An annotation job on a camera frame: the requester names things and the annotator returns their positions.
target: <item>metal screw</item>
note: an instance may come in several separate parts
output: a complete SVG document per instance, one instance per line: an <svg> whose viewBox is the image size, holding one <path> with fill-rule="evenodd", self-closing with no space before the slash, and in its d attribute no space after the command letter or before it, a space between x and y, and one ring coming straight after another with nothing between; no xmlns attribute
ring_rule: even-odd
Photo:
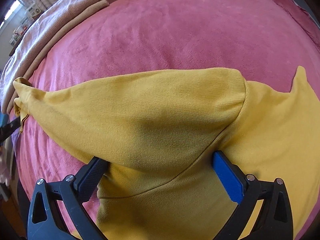
<svg viewBox="0 0 320 240"><path fill-rule="evenodd" d="M249 181L254 181L254 180L255 180L255 177L254 177L252 174L248 174L248 175L247 175L247 180L249 180Z"/></svg>
<svg viewBox="0 0 320 240"><path fill-rule="evenodd" d="M43 182L44 182L44 179L38 179L38 180L37 180L37 184L38 184L38 185L41 185Z"/></svg>
<svg viewBox="0 0 320 240"><path fill-rule="evenodd" d="M277 179L277 183L280 184L280 185L282 185L282 184L283 184L283 180L280 179L280 178L278 178L278 179Z"/></svg>
<svg viewBox="0 0 320 240"><path fill-rule="evenodd" d="M68 175L66 176L66 181L73 181L74 176L73 175Z"/></svg>

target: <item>bed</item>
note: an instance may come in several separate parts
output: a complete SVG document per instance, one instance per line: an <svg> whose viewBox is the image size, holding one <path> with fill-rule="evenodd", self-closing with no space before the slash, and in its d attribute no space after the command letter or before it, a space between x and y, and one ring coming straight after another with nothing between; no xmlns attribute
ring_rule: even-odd
<svg viewBox="0 0 320 240"><path fill-rule="evenodd" d="M34 87L56 91L129 73L226 67L238 69L246 80L289 92L296 68L302 65L320 98L319 30L307 14L299 14L300 9L290 10L292 5L277 0L108 1L109 7L53 46L29 79ZM16 131L12 140L29 198L37 179L62 180L83 165L31 116L24 132ZM96 194L84 204L93 220L98 206ZM60 208L73 231L62 204ZM314 207L296 239L306 232L319 208L319 204Z"/></svg>

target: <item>folded blanket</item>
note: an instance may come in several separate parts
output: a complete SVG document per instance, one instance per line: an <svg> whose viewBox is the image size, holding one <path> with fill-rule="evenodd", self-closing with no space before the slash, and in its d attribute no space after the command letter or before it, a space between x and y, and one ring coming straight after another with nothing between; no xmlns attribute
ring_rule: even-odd
<svg viewBox="0 0 320 240"><path fill-rule="evenodd" d="M212 169L215 150L260 180L284 179L294 235L316 203L320 102L303 67L290 93L225 68L136 73L55 92L22 82L14 82L17 114L32 115L79 160L111 162L97 192L96 223L108 239L213 239L236 206Z"/></svg>
<svg viewBox="0 0 320 240"><path fill-rule="evenodd" d="M49 50L68 31L108 5L106 0L59 0L41 15L24 35L2 72L2 113L10 113L17 97L12 82L20 76L29 79Z"/></svg>

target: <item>bright window light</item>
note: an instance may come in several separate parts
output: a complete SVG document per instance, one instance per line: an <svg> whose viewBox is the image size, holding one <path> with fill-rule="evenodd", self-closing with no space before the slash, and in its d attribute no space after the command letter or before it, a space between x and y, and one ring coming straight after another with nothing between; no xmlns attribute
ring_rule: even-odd
<svg viewBox="0 0 320 240"><path fill-rule="evenodd" d="M7 12L7 14L4 17L4 20L6 21L10 15L14 12L15 9L18 8L18 6L20 5L20 2L18 0L16 0L10 7L9 11Z"/></svg>

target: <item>window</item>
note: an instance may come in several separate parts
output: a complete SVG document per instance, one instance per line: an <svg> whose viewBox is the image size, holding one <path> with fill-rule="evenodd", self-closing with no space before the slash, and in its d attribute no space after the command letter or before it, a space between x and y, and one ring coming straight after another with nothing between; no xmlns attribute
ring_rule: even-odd
<svg viewBox="0 0 320 240"><path fill-rule="evenodd" d="M14 12L15 9L18 8L18 6L20 5L20 2L18 0L16 0L10 7L9 11L7 12L7 14L4 16L4 21L0 24L0 28L4 25L5 21L10 17L10 15L12 15L12 13Z"/></svg>

